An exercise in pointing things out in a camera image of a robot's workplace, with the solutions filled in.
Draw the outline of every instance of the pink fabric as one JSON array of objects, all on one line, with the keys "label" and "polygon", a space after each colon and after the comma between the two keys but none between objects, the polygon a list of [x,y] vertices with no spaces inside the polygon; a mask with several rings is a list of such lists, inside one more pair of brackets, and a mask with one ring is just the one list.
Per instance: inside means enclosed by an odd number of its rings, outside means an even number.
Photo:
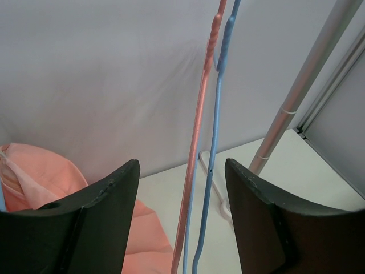
[{"label": "pink fabric", "polygon": [[[87,186],[77,167],[51,151],[26,144],[0,147],[0,176],[9,212],[37,209]],[[155,211],[136,200],[122,274],[167,274],[173,249]]]}]

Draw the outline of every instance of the pink rod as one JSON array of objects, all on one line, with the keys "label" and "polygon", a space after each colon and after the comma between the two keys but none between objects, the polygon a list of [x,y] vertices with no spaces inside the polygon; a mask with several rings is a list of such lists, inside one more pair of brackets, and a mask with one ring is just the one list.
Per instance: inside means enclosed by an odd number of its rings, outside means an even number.
[{"label": "pink rod", "polygon": [[221,0],[221,2],[219,4],[218,13],[216,14],[216,16],[214,16],[214,20],[212,23],[212,30],[210,32],[210,38],[208,41],[208,45],[206,47],[204,69],[203,69],[203,72],[201,75],[198,104],[197,104],[196,113],[195,113],[192,142],[190,145],[188,168],[186,169],[185,184],[184,184],[184,190],[183,190],[182,199],[181,199],[180,216],[179,216],[179,223],[177,225],[175,248],[173,251],[173,259],[172,259],[172,266],[171,266],[171,274],[177,274],[177,269],[179,267],[179,261],[180,261],[180,257],[181,257],[181,251],[183,250],[184,236],[185,236],[185,230],[186,230],[186,220],[188,218],[189,200],[190,200],[190,195],[192,192],[192,180],[193,180],[193,175],[194,175],[194,167],[196,165],[196,156],[198,153],[197,149],[198,149],[198,141],[199,141],[199,134],[200,134],[200,128],[201,128],[201,120],[202,120],[204,103],[205,103],[206,85],[208,82],[210,69],[212,68],[212,64],[213,64],[214,48],[217,43],[218,33],[219,33],[219,29],[221,27],[222,17],[223,17],[224,8],[226,6],[226,2],[227,2],[227,0]]}]

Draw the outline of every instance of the white backdrop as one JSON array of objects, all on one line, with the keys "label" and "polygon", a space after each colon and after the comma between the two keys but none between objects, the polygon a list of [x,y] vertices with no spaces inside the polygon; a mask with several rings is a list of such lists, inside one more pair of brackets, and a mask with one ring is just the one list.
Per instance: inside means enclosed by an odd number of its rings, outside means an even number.
[{"label": "white backdrop", "polygon": [[[1,1],[0,143],[60,153],[89,182],[130,158],[140,160],[143,176],[186,162],[218,2]],[[265,135],[334,2],[242,0],[222,96],[220,150]],[[364,25],[363,4],[291,126]],[[215,78],[212,73],[201,149],[210,143]]]}]

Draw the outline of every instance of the silver metal pole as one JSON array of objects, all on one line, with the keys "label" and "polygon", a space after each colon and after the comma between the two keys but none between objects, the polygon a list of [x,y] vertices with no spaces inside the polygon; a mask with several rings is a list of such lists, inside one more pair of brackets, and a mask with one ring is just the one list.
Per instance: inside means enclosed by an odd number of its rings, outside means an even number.
[{"label": "silver metal pole", "polygon": [[337,0],[249,170],[259,175],[363,0]]}]

